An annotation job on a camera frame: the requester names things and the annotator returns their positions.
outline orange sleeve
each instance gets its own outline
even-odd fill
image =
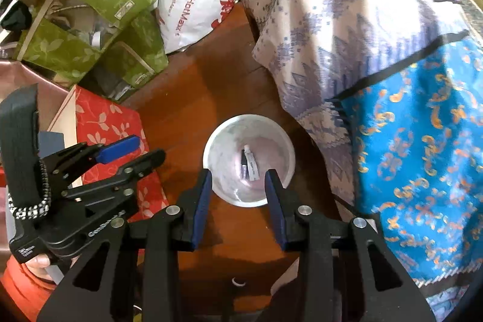
[[[35,322],[40,309],[55,289],[55,284],[43,282],[13,256],[7,262],[7,268],[0,278],[8,295],[18,308],[31,321]]]

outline white bowl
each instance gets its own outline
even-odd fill
[[[260,179],[240,179],[242,149],[250,146]],[[295,151],[287,133],[273,120],[260,115],[239,115],[222,123],[211,134],[203,153],[203,167],[213,175],[213,191],[224,201],[244,208],[262,206],[265,173],[276,169],[284,187],[295,171]]]

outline wooden floor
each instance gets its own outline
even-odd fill
[[[253,113],[273,119],[290,136],[296,170],[290,188],[303,203],[338,218],[318,148],[280,106],[269,72],[251,56],[254,46],[241,5],[206,38],[184,53],[141,92],[127,101],[137,109],[151,149],[167,153],[158,170],[171,203],[194,185],[208,137],[225,120]],[[269,211],[238,208],[212,194],[203,242],[194,253],[180,253],[183,306],[190,312],[221,312],[231,279],[246,281],[236,311],[256,311],[270,301],[270,287],[297,258],[284,254],[270,229]]]

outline red gift bag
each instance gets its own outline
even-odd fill
[[[62,104],[61,109],[49,127],[50,131],[64,133],[65,146],[79,142],[88,145],[110,144],[129,135],[140,138],[139,148],[109,164],[97,164],[87,171],[77,184],[88,184],[115,175],[119,166],[149,151],[142,129],[139,113],[117,105],[83,88],[75,86]],[[150,218],[169,203],[161,187],[158,174],[154,171],[138,182],[139,212],[130,221]]]

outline white plastic bag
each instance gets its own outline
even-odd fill
[[[233,5],[234,0],[159,0],[158,21],[166,54],[209,34]]]

